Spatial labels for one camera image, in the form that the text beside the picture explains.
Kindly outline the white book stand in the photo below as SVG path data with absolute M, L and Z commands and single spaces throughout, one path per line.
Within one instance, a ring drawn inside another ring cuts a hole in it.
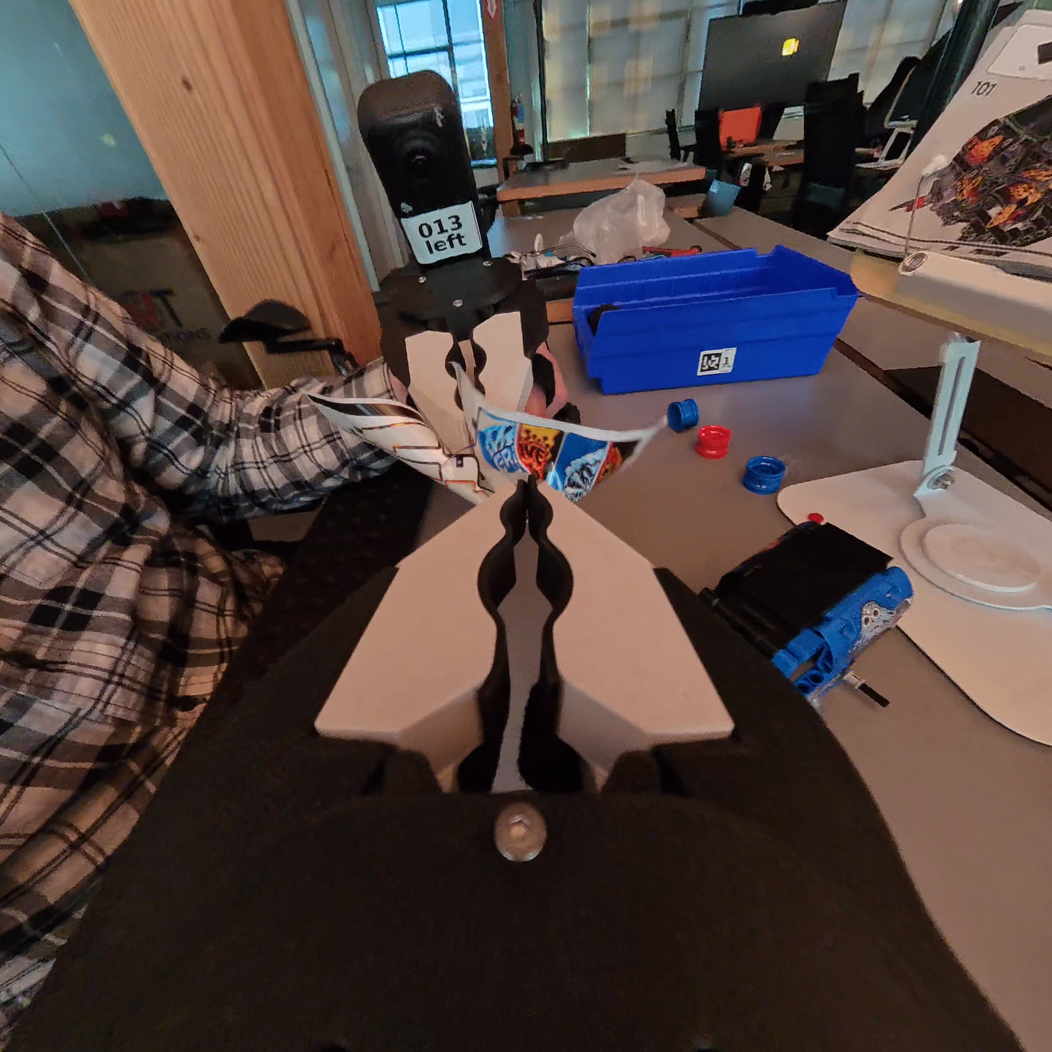
M 988 717 L 1050 745 L 1050 520 L 954 465 L 982 340 L 1050 359 L 1050 283 L 931 250 L 899 263 L 858 250 L 851 276 L 948 330 L 924 456 L 788 486 L 777 506 L 892 554 L 914 588 L 905 634 Z

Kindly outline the grey desk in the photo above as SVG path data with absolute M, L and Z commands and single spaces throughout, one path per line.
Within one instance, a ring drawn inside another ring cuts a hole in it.
M 732 431 L 730 453 L 700 458 L 689 433 L 663 430 L 583 508 L 693 591 L 781 534 L 773 495 L 747 493 L 752 456 L 775 456 L 796 483 L 919 459 L 927 419 L 856 362 L 862 337 L 911 335 L 907 318 L 856 304 L 820 375 L 603 396 L 572 326 L 549 345 L 585 424 L 634 429 L 693 398 L 701 423 Z M 901 846 L 942 934 L 1027 1050 L 1050 1050 L 1050 749 L 984 716 L 901 630 L 873 645 L 859 675 L 889 700 L 849 688 L 822 703 Z

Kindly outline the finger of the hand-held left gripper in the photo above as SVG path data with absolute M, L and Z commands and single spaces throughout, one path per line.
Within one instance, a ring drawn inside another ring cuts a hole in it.
M 467 375 L 467 367 L 453 335 L 434 330 L 414 333 L 406 339 L 405 350 L 409 394 L 442 451 L 476 458 L 474 439 L 458 402 L 459 381 Z
M 469 421 L 483 408 L 498 413 L 523 413 L 533 392 L 533 359 L 525 349 L 522 317 L 500 312 L 478 324 L 471 333 L 476 355 L 469 381 Z

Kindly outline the person's left forearm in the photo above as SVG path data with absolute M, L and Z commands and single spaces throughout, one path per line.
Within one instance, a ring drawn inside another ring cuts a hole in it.
M 115 301 L 2 216 L 2 313 L 72 383 L 137 481 L 174 493 L 191 519 L 234 522 L 312 509 L 390 469 L 393 454 L 331 424 L 322 398 L 397 400 L 381 362 L 347 378 L 239 391 L 201 375 Z

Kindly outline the white sticker sheet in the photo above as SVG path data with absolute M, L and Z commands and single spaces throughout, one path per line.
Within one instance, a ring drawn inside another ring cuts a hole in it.
M 440 436 L 437 410 L 390 399 L 310 396 L 336 427 L 393 456 L 416 472 L 479 504 L 506 482 L 531 477 L 573 503 L 631 464 L 664 429 L 609 430 L 540 418 L 489 404 L 468 380 L 460 390 L 452 438 Z

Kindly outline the person's left hand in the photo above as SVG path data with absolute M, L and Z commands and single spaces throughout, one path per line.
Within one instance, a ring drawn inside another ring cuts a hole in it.
M 568 390 L 559 363 L 547 342 L 542 343 L 531 359 L 533 387 L 525 404 L 527 414 L 555 418 L 568 402 Z

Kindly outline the blue black brick truck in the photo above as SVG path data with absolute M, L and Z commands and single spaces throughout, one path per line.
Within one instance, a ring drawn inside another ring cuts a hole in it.
M 837 685 L 889 704 L 853 667 L 901 623 L 914 590 L 890 557 L 859 538 L 829 522 L 800 523 L 699 596 L 813 708 Z

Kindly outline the person's plaid shirt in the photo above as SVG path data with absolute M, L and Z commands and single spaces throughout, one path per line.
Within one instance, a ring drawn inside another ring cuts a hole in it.
M 283 570 L 191 531 L 2 579 L 2 1045 Z

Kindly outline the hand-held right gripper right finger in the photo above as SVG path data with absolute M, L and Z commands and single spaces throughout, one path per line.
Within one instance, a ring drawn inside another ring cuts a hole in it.
M 600 785 L 618 760 L 721 741 L 734 724 L 658 570 L 546 485 L 530 486 L 549 604 L 530 693 L 530 788 Z

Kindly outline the black office chair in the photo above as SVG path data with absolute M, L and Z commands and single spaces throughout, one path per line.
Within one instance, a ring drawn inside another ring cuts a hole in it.
M 798 230 L 822 238 L 839 223 L 854 175 L 864 117 L 858 72 L 808 85 L 804 165 L 792 213 Z

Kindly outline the computer monitor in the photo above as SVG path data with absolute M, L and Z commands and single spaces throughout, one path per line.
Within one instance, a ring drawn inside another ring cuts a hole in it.
M 697 109 L 802 104 L 807 87 L 828 78 L 846 9 L 846 2 L 826 2 L 710 20 Z

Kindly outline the blue storage bin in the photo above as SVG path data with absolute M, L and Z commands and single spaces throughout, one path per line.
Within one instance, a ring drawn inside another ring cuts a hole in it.
M 572 319 L 587 378 L 618 396 L 818 375 L 858 299 L 778 246 L 588 267 Z

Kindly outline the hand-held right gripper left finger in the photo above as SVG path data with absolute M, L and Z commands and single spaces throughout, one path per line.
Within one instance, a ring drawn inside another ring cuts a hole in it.
M 418 753 L 458 790 L 493 788 L 510 706 L 500 607 L 526 524 L 527 487 L 505 485 L 401 561 L 318 714 L 322 737 Z

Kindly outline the instruction booklet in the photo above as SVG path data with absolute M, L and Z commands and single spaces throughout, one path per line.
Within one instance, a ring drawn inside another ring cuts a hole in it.
M 828 239 L 889 259 L 929 250 L 1050 278 L 1049 11 L 996 33 L 901 168 Z

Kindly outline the clear plastic bag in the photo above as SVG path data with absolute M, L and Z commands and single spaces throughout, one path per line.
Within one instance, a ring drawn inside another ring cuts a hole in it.
M 579 213 L 573 221 L 572 240 L 598 265 L 638 258 L 646 248 L 667 242 L 670 230 L 665 209 L 665 193 L 635 178 L 623 190 Z

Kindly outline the wooden background table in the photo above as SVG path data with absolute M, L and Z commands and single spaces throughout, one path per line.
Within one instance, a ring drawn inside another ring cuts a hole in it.
M 564 198 L 583 193 L 619 191 L 634 179 L 658 186 L 669 186 L 700 182 L 706 177 L 707 169 L 703 166 L 667 159 L 573 162 L 565 168 L 518 173 L 495 188 L 495 201 L 506 215 L 512 215 L 514 211 L 511 207 L 524 201 Z

